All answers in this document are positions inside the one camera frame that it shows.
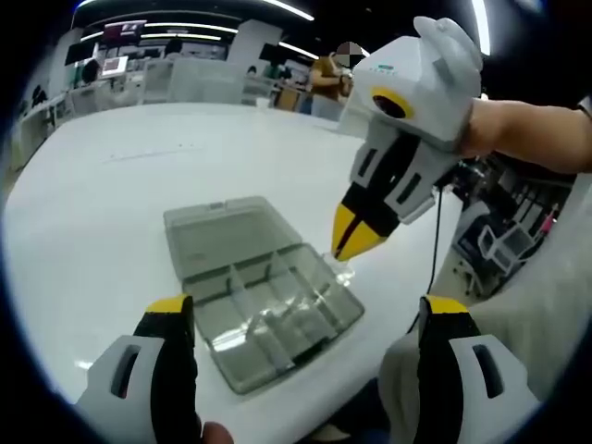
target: computer screen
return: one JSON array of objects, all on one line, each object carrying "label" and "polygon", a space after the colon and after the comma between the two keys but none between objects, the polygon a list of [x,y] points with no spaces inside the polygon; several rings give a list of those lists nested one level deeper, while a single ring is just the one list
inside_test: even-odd
[{"label": "computer screen", "polygon": [[94,44],[95,42],[93,41],[72,44],[68,49],[66,63],[64,65],[72,65],[75,62],[91,58],[93,56]]},{"label": "computer screen", "polygon": [[118,46],[124,43],[138,42],[144,23],[146,23],[146,20],[132,20],[105,25],[102,38],[103,44]]},{"label": "computer screen", "polygon": [[103,63],[103,71],[101,77],[113,77],[126,72],[126,66],[128,65],[128,56],[107,58]]}]

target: human arm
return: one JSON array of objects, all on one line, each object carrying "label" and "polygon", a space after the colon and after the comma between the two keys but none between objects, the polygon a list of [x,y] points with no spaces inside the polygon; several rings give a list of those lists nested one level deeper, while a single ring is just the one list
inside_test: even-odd
[{"label": "human arm", "polygon": [[352,92],[353,82],[349,76],[341,76],[341,91],[339,92],[343,97],[349,97]]},{"label": "human arm", "polygon": [[592,122],[582,111],[475,100],[463,155],[499,151],[558,173],[592,172]]}]

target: monitor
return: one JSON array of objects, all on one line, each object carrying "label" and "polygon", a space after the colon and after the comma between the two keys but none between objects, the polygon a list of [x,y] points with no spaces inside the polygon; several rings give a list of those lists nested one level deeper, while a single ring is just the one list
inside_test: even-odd
[{"label": "monitor", "polygon": [[93,57],[94,41],[81,42],[72,44],[68,49],[66,55],[66,63],[64,65],[72,65],[73,63],[86,60]]},{"label": "monitor", "polygon": [[103,71],[101,72],[101,78],[115,77],[121,74],[125,74],[126,67],[128,66],[128,56],[107,58],[103,63]]}]

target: transparent plastic box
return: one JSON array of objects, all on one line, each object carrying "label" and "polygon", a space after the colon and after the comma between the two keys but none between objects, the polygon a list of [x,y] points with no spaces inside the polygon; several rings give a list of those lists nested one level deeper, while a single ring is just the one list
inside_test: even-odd
[{"label": "transparent plastic box", "polygon": [[314,359],[364,308],[261,197],[165,213],[195,323],[237,393]]}]

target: white table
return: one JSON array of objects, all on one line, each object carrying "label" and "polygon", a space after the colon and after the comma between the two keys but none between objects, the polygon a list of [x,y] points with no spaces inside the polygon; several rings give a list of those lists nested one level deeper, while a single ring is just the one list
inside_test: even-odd
[{"label": "white table", "polygon": [[[232,105],[148,105],[69,121],[23,171],[6,205],[15,308],[53,388],[75,401],[86,368],[145,307],[175,295],[163,212],[264,195],[318,252],[362,141],[314,117]],[[442,205],[438,269],[461,202]],[[237,442],[291,443],[336,411],[404,334],[428,284],[436,208],[351,261],[365,314],[303,369],[235,395],[198,340],[196,408]]]}]

